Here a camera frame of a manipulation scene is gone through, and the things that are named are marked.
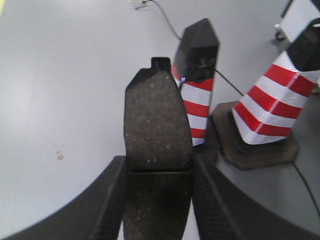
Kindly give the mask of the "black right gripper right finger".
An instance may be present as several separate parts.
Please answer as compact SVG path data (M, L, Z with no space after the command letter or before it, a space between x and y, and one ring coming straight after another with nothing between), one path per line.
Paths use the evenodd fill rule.
M204 154L193 156L192 204L202 240L318 240L235 186Z

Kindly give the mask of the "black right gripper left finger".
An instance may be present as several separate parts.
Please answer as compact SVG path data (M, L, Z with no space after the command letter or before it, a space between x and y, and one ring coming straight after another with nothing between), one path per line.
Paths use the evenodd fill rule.
M9 240L116 240L125 208L127 165L115 156L80 195Z

